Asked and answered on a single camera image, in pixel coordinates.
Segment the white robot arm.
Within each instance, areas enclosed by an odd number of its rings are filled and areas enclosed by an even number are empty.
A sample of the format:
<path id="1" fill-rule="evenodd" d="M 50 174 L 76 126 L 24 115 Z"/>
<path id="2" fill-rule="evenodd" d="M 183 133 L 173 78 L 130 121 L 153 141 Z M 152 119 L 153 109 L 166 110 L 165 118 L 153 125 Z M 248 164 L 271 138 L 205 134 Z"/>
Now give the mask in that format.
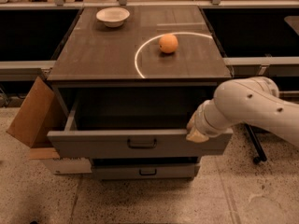
<path id="1" fill-rule="evenodd" d="M 203 143 L 246 123 L 299 147 L 299 105 L 279 98 L 276 83 L 267 77 L 225 81 L 204 101 L 187 124 L 186 139 Z"/>

